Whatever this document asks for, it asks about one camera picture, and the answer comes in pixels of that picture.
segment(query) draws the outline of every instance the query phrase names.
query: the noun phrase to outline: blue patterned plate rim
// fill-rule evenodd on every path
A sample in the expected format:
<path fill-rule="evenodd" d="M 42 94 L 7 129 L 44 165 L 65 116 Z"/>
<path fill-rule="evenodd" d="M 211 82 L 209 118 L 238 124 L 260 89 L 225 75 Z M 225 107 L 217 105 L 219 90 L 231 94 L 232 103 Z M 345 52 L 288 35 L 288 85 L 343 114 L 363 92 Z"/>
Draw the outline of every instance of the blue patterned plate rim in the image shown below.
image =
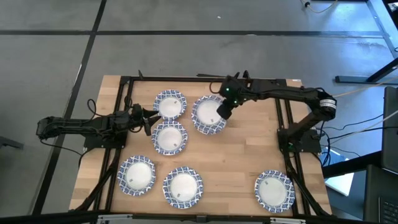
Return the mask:
<path fill-rule="evenodd" d="M 222 104 L 222 102 L 223 102 L 223 99 L 220 98 L 219 96 L 216 96 L 216 95 L 208 95 L 208 96 L 203 96 L 203 97 L 199 98 L 193 104 L 191 119 L 193 121 L 194 127 L 196 127 L 197 130 L 200 131 L 201 133 L 203 133 L 203 134 L 217 134 L 222 129 L 225 128 L 225 126 L 226 126 L 226 120 L 225 119 L 220 118 L 220 120 L 217 123 L 212 124 L 212 125 L 208 125 L 208 124 L 202 123 L 199 120 L 198 115 L 197 115 L 197 109 L 198 109 L 199 105 L 202 102 L 208 101 L 208 100 L 215 101 L 215 102 L 217 102 L 219 104 Z"/>
<path fill-rule="evenodd" d="M 171 183 L 172 180 L 175 176 L 178 174 L 189 174 L 192 176 L 197 183 L 197 191 L 195 193 L 195 196 L 191 198 L 189 201 L 182 202 L 177 200 L 173 194 L 171 193 Z M 201 176 L 196 172 L 196 170 L 183 166 L 183 167 L 178 167 L 172 170 L 169 174 L 167 174 L 166 178 L 163 180 L 163 194 L 164 197 L 166 198 L 167 203 L 169 203 L 171 206 L 179 209 L 187 209 L 190 208 L 194 205 L 196 205 L 201 199 L 201 196 L 203 195 L 203 180 Z"/>
<path fill-rule="evenodd" d="M 162 112 L 159 109 L 159 105 L 160 102 L 163 99 L 166 99 L 168 97 L 174 97 L 176 99 L 178 99 L 178 101 L 181 103 L 181 110 L 179 112 L 179 114 L 173 116 L 173 117 L 169 117 L 166 116 L 164 114 L 162 114 Z M 164 90 L 162 92 L 160 92 L 156 97 L 155 97 L 155 101 L 154 101 L 154 110 L 155 111 L 159 111 L 159 116 L 161 116 L 164 120 L 168 120 L 168 119 L 177 119 L 179 116 L 181 116 L 182 114 L 184 114 L 185 110 L 187 109 L 187 99 L 185 98 L 185 96 L 179 92 L 178 90 Z"/>
<path fill-rule="evenodd" d="M 161 130 L 168 128 L 168 127 L 176 128 L 182 135 L 182 141 L 181 141 L 180 145 L 174 150 L 163 149 L 157 140 L 157 137 L 158 137 L 159 133 L 161 132 Z M 165 156 L 172 156 L 172 155 L 176 155 L 176 154 L 180 153 L 183 149 L 186 148 L 187 141 L 188 141 L 188 133 L 187 133 L 187 130 L 185 130 L 185 128 L 182 126 L 182 124 L 179 123 L 178 121 L 168 120 L 168 121 L 164 121 L 163 123 L 160 123 L 156 126 L 156 128 L 152 132 L 151 138 L 152 138 L 152 143 L 154 143 L 155 150 L 158 153 L 165 155 Z"/>
<path fill-rule="evenodd" d="M 270 177 L 279 179 L 285 186 L 286 198 L 280 205 L 276 206 L 268 205 L 267 203 L 265 203 L 265 201 L 263 201 L 263 199 L 260 196 L 259 192 L 260 184 L 266 178 Z M 254 184 L 254 195 L 256 196 L 257 201 L 260 203 L 260 205 L 272 213 L 280 213 L 288 210 L 293 205 L 295 200 L 295 191 L 294 191 L 293 182 L 284 173 L 277 170 L 265 170 L 263 173 L 259 175 L 259 177 L 256 180 L 256 183 Z"/>
<path fill-rule="evenodd" d="M 149 184 L 144 187 L 143 189 L 132 189 L 128 184 L 127 184 L 127 180 L 126 180 L 126 172 L 128 170 L 128 168 L 130 168 L 133 164 L 137 163 L 137 162 L 143 162 L 145 164 L 147 164 L 150 169 L 151 169 L 151 173 L 152 173 L 152 177 L 150 179 Z M 122 190 L 123 193 L 128 194 L 128 195 L 132 195 L 132 196 L 140 196 L 145 194 L 148 190 L 150 190 L 154 184 L 155 184 L 155 179 L 156 179 L 156 174 L 155 174 L 155 164 L 148 158 L 145 156 L 132 156 L 128 159 L 126 159 L 126 161 L 124 161 L 119 168 L 118 171 L 118 180 L 119 180 L 119 187 Z"/>

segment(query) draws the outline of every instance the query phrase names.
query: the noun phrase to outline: white cable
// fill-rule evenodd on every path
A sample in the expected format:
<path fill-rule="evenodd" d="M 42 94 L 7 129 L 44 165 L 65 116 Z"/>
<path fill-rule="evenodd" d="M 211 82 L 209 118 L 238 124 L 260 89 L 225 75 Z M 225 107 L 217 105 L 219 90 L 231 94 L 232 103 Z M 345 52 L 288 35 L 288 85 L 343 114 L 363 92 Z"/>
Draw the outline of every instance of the white cable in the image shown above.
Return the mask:
<path fill-rule="evenodd" d="M 300 0 L 301 1 L 301 3 L 305 6 L 305 3 L 307 3 L 305 0 Z M 324 9 L 324 10 L 321 10 L 321 11 L 316 11 L 316 10 L 314 10 L 312 7 L 311 7 L 311 5 L 309 4 L 308 6 L 305 6 L 305 7 L 307 7 L 307 8 L 309 8 L 312 12 L 314 12 L 314 13 L 323 13 L 323 12 L 325 12 L 326 10 L 328 10 L 328 9 L 330 9 L 332 6 L 334 6 L 336 3 L 337 3 L 337 1 L 338 0 L 336 0 L 336 1 L 334 1 L 329 7 L 327 7 L 326 9 Z"/>
<path fill-rule="evenodd" d="M 334 143 L 336 143 L 336 142 L 338 142 L 338 141 L 340 141 L 340 140 L 342 140 L 342 139 L 344 139 L 344 138 L 347 138 L 348 136 L 352 136 L 352 135 L 354 135 L 354 134 L 358 134 L 358 133 L 361 133 L 361 132 L 366 131 L 366 130 L 368 130 L 368 129 L 371 129 L 371 128 L 375 127 L 376 125 L 380 124 L 381 122 L 387 121 L 387 119 L 391 118 L 392 116 L 394 116 L 394 115 L 397 114 L 397 113 L 398 113 L 398 110 L 395 111 L 395 112 L 393 112 L 392 114 L 390 114 L 388 117 L 384 118 L 382 121 L 379 121 L 379 122 L 377 122 L 376 124 L 371 125 L 371 126 L 365 128 L 365 129 L 363 129 L 363 130 L 356 131 L 356 132 L 354 132 L 354 133 L 352 133 L 352 134 L 343 136 L 343 137 L 337 139 L 336 141 L 334 141 L 334 142 L 332 142 L 332 143 L 330 143 L 330 144 L 332 145 L 332 144 L 334 144 Z"/>
<path fill-rule="evenodd" d="M 372 87 L 375 87 L 375 86 L 383 85 L 383 84 L 385 84 L 385 83 L 387 83 L 387 82 L 391 82 L 391 81 L 393 81 L 393 80 L 396 80 L 397 78 L 398 78 L 398 77 L 391 78 L 391 79 L 389 79 L 389 80 L 387 80 L 387 81 L 380 82 L 380 83 L 378 83 L 378 84 L 376 84 L 376 85 L 373 85 L 373 86 L 368 86 L 368 87 L 360 88 L 360 89 L 357 89 L 357 90 L 349 91 L 349 92 L 346 92 L 346 93 L 342 93 L 342 94 L 339 94 L 339 95 L 334 95 L 333 97 L 334 97 L 334 98 L 336 98 L 336 97 L 341 97 L 341 96 L 349 95 L 349 94 L 352 94 L 352 93 L 356 93 L 357 91 L 367 90 L 368 88 L 372 88 Z"/>

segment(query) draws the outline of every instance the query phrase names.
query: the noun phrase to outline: white plate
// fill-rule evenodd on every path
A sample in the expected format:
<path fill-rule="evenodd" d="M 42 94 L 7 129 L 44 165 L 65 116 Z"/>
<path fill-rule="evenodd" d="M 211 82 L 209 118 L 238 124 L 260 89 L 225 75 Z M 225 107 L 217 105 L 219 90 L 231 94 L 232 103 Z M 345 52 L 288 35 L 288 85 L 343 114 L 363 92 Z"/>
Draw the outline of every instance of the white plate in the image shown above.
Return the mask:
<path fill-rule="evenodd" d="M 118 172 L 123 193 L 140 196 L 155 184 L 155 165 L 145 156 L 132 156 L 122 163 Z"/>
<path fill-rule="evenodd" d="M 254 184 L 254 195 L 260 205 L 272 213 L 288 210 L 295 200 L 292 181 L 277 170 L 266 170 Z"/>
<path fill-rule="evenodd" d="M 215 96 L 203 96 L 193 104 L 193 125 L 203 134 L 217 134 L 225 128 L 226 120 L 218 113 L 217 108 L 223 99 Z"/>
<path fill-rule="evenodd" d="M 164 179 L 163 193 L 171 206 L 190 208 L 198 203 L 203 194 L 203 181 L 194 169 L 178 167 Z"/>
<path fill-rule="evenodd" d="M 188 134 L 177 121 L 164 121 L 158 124 L 152 133 L 155 150 L 163 155 L 172 156 L 185 149 Z"/>
<path fill-rule="evenodd" d="M 154 110 L 163 119 L 177 119 L 187 109 L 187 99 L 178 90 L 164 90 L 155 98 Z"/>

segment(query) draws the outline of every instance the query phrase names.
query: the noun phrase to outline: gray floor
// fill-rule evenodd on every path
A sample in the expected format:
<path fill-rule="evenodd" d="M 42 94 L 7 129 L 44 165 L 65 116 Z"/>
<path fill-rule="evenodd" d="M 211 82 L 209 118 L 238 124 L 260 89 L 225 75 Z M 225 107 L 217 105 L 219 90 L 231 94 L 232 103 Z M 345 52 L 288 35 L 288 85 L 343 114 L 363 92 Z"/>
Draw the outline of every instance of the gray floor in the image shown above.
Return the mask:
<path fill-rule="evenodd" d="M 378 0 L 372 2 L 395 43 L 398 34 L 387 12 Z M 328 4 L 312 6 L 321 9 Z M 99 5 L 100 0 L 1 1 L 0 29 L 90 30 Z M 377 26 L 365 3 L 342 2 L 314 14 L 299 0 L 108 0 L 99 29 L 370 31 Z M 25 143 L 24 150 L 0 150 L 0 217 L 31 210 L 50 151 L 35 136 L 36 122 L 63 114 L 87 40 L 88 36 L 0 35 L 0 136 Z M 96 98 L 103 75 L 137 75 L 138 69 L 147 76 L 249 70 L 253 77 L 299 78 L 306 86 L 339 94 L 363 86 L 336 84 L 334 76 L 369 76 L 392 59 L 380 38 L 97 36 L 73 117 L 91 116 L 86 101 Z M 383 91 L 375 87 L 339 98 L 337 117 L 327 125 L 342 127 L 381 114 Z M 329 135 L 339 132 L 329 130 Z M 77 151 L 82 145 L 79 136 L 65 139 L 64 146 Z M 365 155 L 380 150 L 381 132 L 358 134 L 335 146 Z M 68 210 L 77 160 L 70 152 L 61 153 L 44 213 Z"/>

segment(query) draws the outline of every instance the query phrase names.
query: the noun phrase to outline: wooden tabletop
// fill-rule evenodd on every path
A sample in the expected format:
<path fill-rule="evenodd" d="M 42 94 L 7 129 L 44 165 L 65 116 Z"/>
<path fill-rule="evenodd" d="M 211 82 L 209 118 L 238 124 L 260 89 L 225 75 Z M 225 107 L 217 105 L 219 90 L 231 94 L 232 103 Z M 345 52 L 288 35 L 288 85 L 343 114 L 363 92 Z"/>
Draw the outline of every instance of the wooden tabletop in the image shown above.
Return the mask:
<path fill-rule="evenodd" d="M 104 76 L 97 99 L 99 114 L 113 112 L 118 93 L 120 76 Z M 301 86 L 300 80 L 287 80 L 289 86 Z M 218 89 L 220 83 L 214 83 Z M 134 82 L 132 101 L 151 110 L 156 95 L 166 89 L 181 91 L 187 98 L 187 110 L 177 119 L 188 132 L 187 147 L 176 156 L 158 154 L 150 137 L 143 131 L 129 133 L 122 150 L 119 164 L 133 155 L 147 156 L 155 163 L 156 181 L 145 195 L 133 197 L 122 193 L 116 181 L 112 212 L 162 213 L 162 214 L 207 214 L 207 215 L 255 215 L 267 216 L 254 196 L 254 182 L 264 170 L 285 172 L 283 156 L 279 151 L 276 130 L 279 127 L 275 100 L 248 101 L 233 110 L 233 115 L 219 134 L 206 136 L 195 129 L 191 120 L 193 103 L 203 95 L 210 95 L 209 83 L 204 82 Z M 284 103 L 284 123 L 288 124 Z M 304 103 L 290 102 L 294 121 L 308 114 Z M 81 161 L 70 208 L 76 208 L 88 196 L 98 182 L 104 149 L 93 149 Z M 325 211 L 331 213 L 319 161 L 309 153 L 301 153 L 305 183 L 315 200 Z M 162 191 L 166 175 L 176 167 L 194 168 L 203 179 L 204 193 L 192 208 L 181 210 L 169 205 Z M 104 207 L 104 187 L 100 208 Z M 296 186 L 298 209 L 302 213 L 302 201 Z M 291 210 L 279 215 L 291 215 Z"/>

